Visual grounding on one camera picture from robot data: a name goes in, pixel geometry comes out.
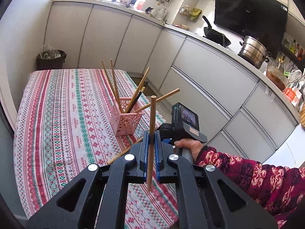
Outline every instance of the hand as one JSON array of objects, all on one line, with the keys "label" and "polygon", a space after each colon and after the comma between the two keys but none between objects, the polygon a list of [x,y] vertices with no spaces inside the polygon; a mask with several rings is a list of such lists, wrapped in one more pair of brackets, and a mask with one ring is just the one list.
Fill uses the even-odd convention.
[{"label": "hand", "polygon": [[181,139],[179,141],[175,141],[175,146],[190,149],[194,162],[196,162],[198,154],[202,148],[202,144],[198,140],[193,139]]}]

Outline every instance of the pink pen holder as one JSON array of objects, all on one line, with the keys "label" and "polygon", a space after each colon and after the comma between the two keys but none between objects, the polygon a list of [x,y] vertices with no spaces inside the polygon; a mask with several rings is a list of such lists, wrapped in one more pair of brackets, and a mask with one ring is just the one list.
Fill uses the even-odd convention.
[{"label": "pink pen holder", "polygon": [[[129,105],[131,98],[120,98],[123,111],[125,111]],[[132,112],[139,109],[141,106],[137,102],[132,108]],[[115,136],[134,134],[139,121],[144,112],[122,114],[119,109],[119,105],[116,100],[113,103],[113,109],[111,110],[110,124]]]}]

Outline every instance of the floral sleeve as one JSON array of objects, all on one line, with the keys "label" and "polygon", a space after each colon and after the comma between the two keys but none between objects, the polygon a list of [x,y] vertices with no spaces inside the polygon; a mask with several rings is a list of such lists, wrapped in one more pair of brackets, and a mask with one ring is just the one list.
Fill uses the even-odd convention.
[{"label": "floral sleeve", "polygon": [[218,167],[262,205],[277,220],[279,228],[305,195],[305,168],[262,165],[254,160],[220,153],[213,147],[204,146],[196,159],[196,165],[206,164]]}]

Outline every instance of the metal bolt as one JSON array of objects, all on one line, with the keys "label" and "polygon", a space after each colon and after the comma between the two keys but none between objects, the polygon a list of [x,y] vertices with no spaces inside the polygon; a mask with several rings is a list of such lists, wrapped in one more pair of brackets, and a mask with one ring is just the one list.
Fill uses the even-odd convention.
[{"label": "metal bolt", "polygon": [[131,161],[135,158],[135,156],[133,154],[126,154],[124,158],[127,161]]},{"label": "metal bolt", "polygon": [[90,164],[88,166],[88,170],[90,171],[96,171],[99,168],[99,166],[97,164]]},{"label": "metal bolt", "polygon": [[215,166],[214,165],[211,165],[211,164],[208,164],[205,169],[207,171],[210,171],[210,172],[213,172],[215,170]]},{"label": "metal bolt", "polygon": [[179,156],[177,154],[171,154],[169,156],[169,159],[172,160],[172,161],[176,161],[178,158],[179,158]]}]

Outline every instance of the trash can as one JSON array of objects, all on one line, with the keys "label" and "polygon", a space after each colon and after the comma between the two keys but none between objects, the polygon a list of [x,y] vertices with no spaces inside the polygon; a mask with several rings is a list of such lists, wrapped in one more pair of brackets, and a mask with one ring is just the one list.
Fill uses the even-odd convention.
[{"label": "trash can", "polygon": [[65,58],[67,54],[62,51],[58,50],[61,56],[56,59],[43,59],[40,54],[37,56],[37,69],[38,70],[45,70],[45,69],[63,69],[63,64],[65,62]]}]

